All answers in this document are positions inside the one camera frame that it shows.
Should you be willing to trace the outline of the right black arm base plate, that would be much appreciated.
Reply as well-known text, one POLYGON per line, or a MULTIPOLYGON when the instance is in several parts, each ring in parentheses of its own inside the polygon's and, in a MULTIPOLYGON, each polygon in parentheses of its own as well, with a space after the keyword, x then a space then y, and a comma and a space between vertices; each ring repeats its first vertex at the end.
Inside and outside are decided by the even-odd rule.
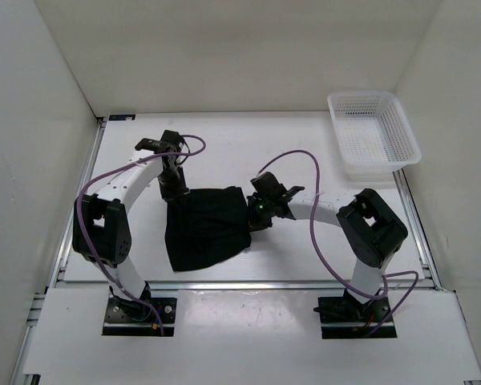
POLYGON ((398 337, 388 298, 360 304, 347 295, 319 297, 313 311, 319 314, 323 339, 398 337))

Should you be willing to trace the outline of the black shorts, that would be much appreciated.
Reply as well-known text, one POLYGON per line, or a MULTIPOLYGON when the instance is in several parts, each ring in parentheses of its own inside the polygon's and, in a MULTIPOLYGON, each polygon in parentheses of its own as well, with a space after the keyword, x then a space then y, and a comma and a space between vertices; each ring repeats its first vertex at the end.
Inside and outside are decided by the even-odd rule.
POLYGON ((169 201, 164 240, 175 272, 206 269, 249 248, 249 212, 242 189, 198 188, 169 201))

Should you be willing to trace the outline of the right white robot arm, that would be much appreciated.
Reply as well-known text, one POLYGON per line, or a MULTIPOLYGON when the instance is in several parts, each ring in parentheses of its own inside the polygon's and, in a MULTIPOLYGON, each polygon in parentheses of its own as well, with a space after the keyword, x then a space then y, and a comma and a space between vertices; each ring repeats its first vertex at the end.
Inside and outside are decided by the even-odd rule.
POLYGON ((316 311, 346 321, 361 321, 372 312, 386 267, 408 237, 404 223, 375 190, 365 188, 340 207, 294 186, 278 194, 255 192, 247 205, 252 231, 270 228, 274 217, 342 229, 357 258, 353 275, 340 299, 316 311))

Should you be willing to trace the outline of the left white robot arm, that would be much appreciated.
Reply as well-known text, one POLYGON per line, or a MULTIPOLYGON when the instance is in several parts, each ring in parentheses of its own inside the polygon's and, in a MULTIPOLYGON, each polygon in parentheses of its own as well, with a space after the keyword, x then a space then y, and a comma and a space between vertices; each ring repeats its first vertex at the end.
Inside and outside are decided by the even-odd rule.
POLYGON ((154 180, 165 201, 189 193, 179 160, 187 146, 178 132, 166 130, 159 140, 143 138, 126 166, 97 176, 111 179, 97 192, 82 191, 75 200, 72 247, 103 273, 119 308, 137 322, 156 318, 150 287, 137 273, 129 254, 128 212, 154 180))

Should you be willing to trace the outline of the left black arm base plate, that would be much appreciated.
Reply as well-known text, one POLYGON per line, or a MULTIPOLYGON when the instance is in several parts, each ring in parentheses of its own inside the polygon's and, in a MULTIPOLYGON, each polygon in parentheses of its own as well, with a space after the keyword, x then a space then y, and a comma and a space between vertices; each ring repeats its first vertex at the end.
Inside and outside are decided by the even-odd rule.
POLYGON ((150 303, 160 316, 164 332, 158 318, 146 306, 137 302, 127 302, 110 295, 103 317, 102 335, 104 336, 138 336, 138 337, 172 337, 175 332, 177 298, 152 297, 150 303))

